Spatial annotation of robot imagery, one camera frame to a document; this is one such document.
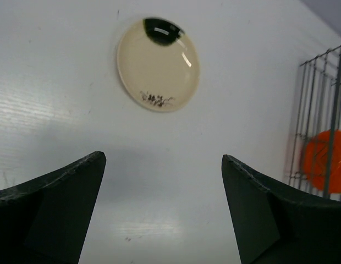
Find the wire rack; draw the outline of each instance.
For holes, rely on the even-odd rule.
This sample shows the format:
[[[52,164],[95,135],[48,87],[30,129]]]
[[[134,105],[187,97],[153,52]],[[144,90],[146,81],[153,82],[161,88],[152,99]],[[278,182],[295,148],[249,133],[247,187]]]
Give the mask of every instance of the wire rack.
[[[341,45],[300,65],[296,95],[285,170],[287,183],[299,190],[341,201],[341,194],[328,192],[335,131],[341,129]],[[318,175],[325,181],[323,190],[317,190],[310,182],[316,176],[311,175],[307,180],[303,169],[304,150],[316,135],[326,130],[330,130],[329,140],[325,142],[326,169],[324,175]]]

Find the orange object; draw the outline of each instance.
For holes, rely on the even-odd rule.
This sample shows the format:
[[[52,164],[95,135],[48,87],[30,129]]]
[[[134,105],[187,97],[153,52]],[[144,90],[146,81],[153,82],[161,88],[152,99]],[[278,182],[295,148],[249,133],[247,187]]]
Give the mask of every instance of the orange object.
[[[324,131],[315,136],[306,146],[303,153],[302,168],[307,179],[317,190],[325,187],[328,141],[331,131]],[[341,130],[336,130],[333,143],[333,156],[329,190],[331,193],[341,193]]]

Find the white tabletop surface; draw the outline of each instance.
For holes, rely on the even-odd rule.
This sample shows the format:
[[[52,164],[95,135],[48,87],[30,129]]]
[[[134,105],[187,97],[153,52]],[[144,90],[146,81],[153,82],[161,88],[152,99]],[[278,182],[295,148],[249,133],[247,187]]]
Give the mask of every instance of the white tabletop surface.
[[[174,113],[141,108],[116,72],[120,37],[149,15],[200,57]],[[222,155],[281,179],[297,65],[340,41],[297,0],[0,0],[0,189],[100,150],[80,263],[240,263]]]

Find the round ceramic dish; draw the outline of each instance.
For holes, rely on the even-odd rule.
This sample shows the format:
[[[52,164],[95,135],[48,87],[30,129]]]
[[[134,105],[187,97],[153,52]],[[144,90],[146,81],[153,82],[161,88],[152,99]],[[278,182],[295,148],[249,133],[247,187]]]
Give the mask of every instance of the round ceramic dish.
[[[125,33],[117,66],[131,97],[154,111],[182,108],[199,83],[200,65],[192,41],[178,26],[160,18],[146,18]]]

